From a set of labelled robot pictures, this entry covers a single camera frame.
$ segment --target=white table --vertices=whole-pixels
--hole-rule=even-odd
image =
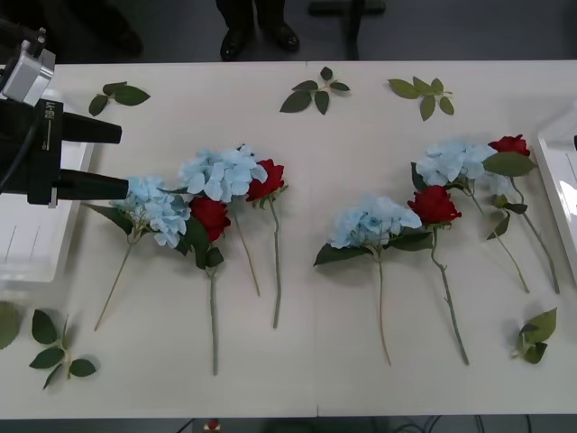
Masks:
[[[0,353],[0,418],[289,417],[450,413],[575,412],[577,292],[538,172],[522,184],[531,217],[558,267],[553,293],[545,258],[521,221],[504,240],[520,261],[532,293],[521,290],[497,243],[468,199],[453,194],[464,218],[441,235],[448,275],[472,365],[453,342],[440,275],[426,253],[391,252],[385,264],[385,322],[392,367],[383,360],[376,316],[377,273],[358,260],[314,270],[334,214],[364,193],[412,197],[409,162],[437,140],[466,134],[488,143],[525,134],[577,97],[577,62],[328,63],[352,89],[332,97],[326,116],[315,108],[279,108],[300,81],[324,63],[61,66],[52,86],[86,113],[108,82],[128,80],[152,98],[137,107],[109,106],[98,118],[120,124],[121,145],[95,150],[92,171],[124,177],[163,174],[201,148],[249,143],[286,166],[281,200],[284,297],[279,329],[272,319],[273,226],[247,208],[243,229],[257,263],[256,298],[240,240],[221,243],[226,266],[217,283],[220,372],[210,373],[207,281],[190,259],[152,239],[129,258],[111,307],[93,326],[125,242],[101,216],[83,210],[62,281],[9,284],[3,299],[70,314],[78,328],[74,355],[94,355],[99,372],[59,382],[27,364],[38,352],[23,334]],[[454,117],[423,123],[416,101],[393,95],[388,78],[439,77],[454,92]],[[558,329],[538,366],[509,359],[523,320],[559,307]]]

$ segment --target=red object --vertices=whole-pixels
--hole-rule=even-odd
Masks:
[[[415,201],[409,201],[408,206],[421,218],[424,226],[448,223],[462,216],[451,201],[451,195],[439,186],[416,192]]]
[[[282,180],[282,173],[285,170],[283,165],[274,165],[273,160],[260,161],[259,165],[266,170],[269,177],[264,183],[256,179],[252,180],[249,187],[249,197],[246,201],[254,201],[266,197],[277,189],[282,188],[285,184],[285,181]]]
[[[226,205],[207,197],[194,197],[190,202],[190,211],[208,232],[208,239],[214,242],[231,224],[226,217]]]
[[[503,137],[498,142],[489,143],[489,146],[497,152],[517,152],[525,156],[531,154],[531,151],[527,148],[527,142],[523,139],[523,135]]]

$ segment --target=green stem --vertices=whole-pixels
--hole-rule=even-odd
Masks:
[[[479,212],[481,213],[481,215],[483,215],[485,217],[485,212],[483,211],[481,205],[477,201],[477,198],[475,198],[475,195],[471,194],[471,198],[472,198],[472,201],[475,203],[475,206],[479,209]],[[523,289],[525,290],[526,293],[529,293],[529,288],[527,287],[527,283],[525,282],[525,278],[523,278],[523,273],[521,273],[521,269],[519,268],[519,265],[517,264],[515,257],[513,257],[513,254],[511,254],[511,252],[508,250],[508,248],[505,246],[505,244],[503,244],[503,241],[501,241],[501,238],[497,234],[497,232],[495,232],[495,230],[493,230],[492,233],[497,238],[497,240],[499,241],[499,243],[501,244],[503,249],[507,252],[509,258],[511,259],[511,261],[515,265],[515,268],[517,269],[517,273],[519,275],[519,278],[521,279],[521,283],[523,284]]]
[[[126,264],[126,260],[128,259],[128,255],[130,254],[130,251],[133,249],[134,245],[135,245],[134,243],[128,244],[128,249],[126,250],[126,254],[124,255],[123,264],[120,266],[120,270],[118,271],[118,274],[116,275],[116,280],[114,280],[114,284],[112,286],[112,289],[110,290],[110,293],[108,293],[108,298],[106,299],[105,307],[102,309],[102,313],[100,313],[100,317],[98,318],[98,321],[96,322],[96,326],[94,327],[95,332],[98,330],[98,327],[100,327],[100,322],[102,321],[102,317],[104,316],[104,314],[106,312],[106,307],[108,307],[108,302],[110,302],[110,299],[112,298],[112,294],[114,292],[114,289],[116,288],[116,283],[118,282],[118,279],[120,278],[120,274],[123,273],[124,265]]]
[[[280,312],[280,297],[282,295],[282,289],[280,287],[280,262],[279,262],[279,230],[280,223],[277,218],[277,213],[274,210],[274,205],[272,204],[272,198],[269,197],[270,210],[272,211],[272,216],[274,217],[275,231],[274,231],[274,253],[275,253],[275,265],[277,270],[277,301],[274,308],[274,319],[272,321],[272,327],[274,329],[279,325],[279,312]]]
[[[463,345],[463,341],[461,340],[461,334],[459,333],[459,328],[457,327],[457,318],[454,314],[454,307],[453,307],[453,299],[451,298],[451,292],[449,291],[449,283],[447,281],[447,276],[444,271],[447,269],[446,266],[443,266],[439,263],[435,258],[435,251],[437,245],[437,228],[433,229],[433,249],[431,250],[431,260],[439,268],[441,271],[441,276],[443,277],[443,284],[444,284],[444,291],[446,293],[446,301],[449,304],[449,309],[451,310],[451,321],[453,322],[453,329],[454,334],[457,337],[457,342],[459,343],[459,347],[461,349],[461,357],[463,358],[463,362],[465,365],[469,365],[469,358],[467,357],[467,353],[465,352],[465,348]]]
[[[254,281],[254,288],[256,289],[256,294],[260,297],[261,290],[259,288],[259,282],[256,279],[256,273],[254,272],[254,267],[252,266],[251,254],[249,253],[248,246],[246,246],[246,243],[244,242],[243,231],[241,230],[241,225],[239,224],[238,218],[236,217],[236,212],[233,212],[233,220],[234,220],[234,223],[236,224],[236,229],[238,230],[238,234],[241,237],[241,241],[243,242],[243,247],[244,247],[244,252],[246,253],[246,257],[249,259],[249,266],[251,267],[252,280]]]

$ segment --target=black shoe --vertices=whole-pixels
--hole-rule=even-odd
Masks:
[[[229,30],[220,47],[220,57],[224,61],[236,60],[251,36],[252,29]]]
[[[275,27],[262,26],[261,27],[274,41],[285,51],[298,51],[300,48],[300,41],[298,36],[289,27],[288,24],[283,23]]]

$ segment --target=green leaf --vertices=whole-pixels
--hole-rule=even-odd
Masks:
[[[139,106],[151,96],[133,86],[121,86],[114,93],[114,101],[123,106]]]
[[[321,112],[321,115],[326,114],[326,110],[328,110],[328,102],[329,96],[324,90],[318,91],[315,93],[315,104],[318,111]]]
[[[305,90],[305,91],[318,90],[318,84],[316,83],[316,81],[310,79],[309,81],[303,81],[302,83],[294,86],[292,89]]]
[[[307,108],[313,97],[311,97],[310,92],[305,92],[299,90],[292,95],[290,95],[280,108],[281,113],[298,113]]]
[[[215,268],[220,263],[224,262],[224,257],[218,248],[211,248],[206,253],[206,267]]]
[[[128,84],[128,81],[123,81],[122,83],[110,83],[110,84],[106,84],[103,88],[102,91],[104,92],[105,95],[108,95],[109,97],[111,95],[114,94],[114,92],[116,90],[118,90],[118,88],[121,88],[122,86],[126,86]]]
[[[323,70],[321,70],[321,77],[324,81],[328,81],[333,77],[333,72],[328,67],[324,67]]]
[[[545,354],[546,348],[546,343],[537,343],[525,352],[523,359],[531,364],[539,364],[539,361],[541,361],[541,358],[543,358],[543,355]]]
[[[507,216],[505,216],[503,219],[499,221],[499,223],[495,227],[495,230],[493,230],[493,232],[487,238],[488,241],[490,241],[491,239],[495,239],[496,238],[495,234],[497,234],[498,236],[503,236],[505,232],[507,232],[508,221],[511,219],[511,214],[509,212],[506,213]]]
[[[454,115],[454,106],[451,103],[451,99],[448,97],[442,97],[439,99],[439,107],[446,115]]]
[[[30,363],[30,367],[36,369],[51,368],[62,361],[63,357],[64,351],[62,349],[59,347],[51,347],[37,354],[34,361]]]
[[[48,375],[48,377],[46,378],[46,382],[44,383],[44,387],[42,388],[43,390],[45,390],[46,388],[48,388],[48,385],[50,385],[50,382],[52,382],[52,379],[54,379],[56,377],[56,374],[58,373],[58,371],[60,370],[60,368],[62,368],[62,364],[58,364],[56,366],[56,368],[54,368],[54,370],[52,370],[50,372],[50,374]]]
[[[371,250],[362,246],[333,248],[330,244],[325,244],[323,248],[321,248],[321,251],[316,255],[314,266],[331,262],[340,262],[341,260],[348,260],[365,254],[372,254]]]
[[[490,173],[508,177],[525,176],[536,167],[528,156],[517,152],[495,153],[483,161],[483,166]]]
[[[444,91],[443,83],[439,78],[435,78],[431,83],[431,88],[436,94],[441,94]]]
[[[418,91],[415,86],[404,79],[390,79],[389,85],[392,91],[399,97],[404,97],[405,99],[418,98]]]
[[[90,102],[90,106],[88,107],[88,112],[92,116],[97,116],[102,113],[102,110],[108,105],[108,97],[104,95],[96,95],[94,99]]]
[[[41,345],[51,345],[58,339],[52,319],[41,309],[34,310],[32,336]]]
[[[334,90],[339,90],[341,92],[348,92],[349,90],[351,90],[351,88],[349,88],[346,84],[339,83],[338,81],[331,83],[330,87]]]
[[[96,373],[96,367],[87,359],[75,359],[70,364],[69,373],[76,377],[88,377]]]
[[[423,176],[417,173],[417,163],[411,162],[411,176],[413,178],[413,186],[417,191],[424,191],[426,189],[426,183]]]
[[[433,112],[435,111],[435,105],[436,105],[435,97],[423,98],[420,107],[421,118],[423,119],[423,122],[433,115]]]
[[[0,302],[0,350],[7,348],[20,332],[20,314],[11,302]]]
[[[503,207],[511,212],[515,212],[517,215],[523,215],[527,212],[527,205],[522,205],[520,203],[507,203]]]
[[[83,203],[83,205],[108,218],[110,221],[122,228],[126,235],[133,232],[133,222],[124,216],[124,213],[120,209],[115,207],[91,205],[88,203]]]
[[[417,92],[424,97],[434,94],[433,88],[426,84],[422,79],[413,77],[413,85],[415,86]]]

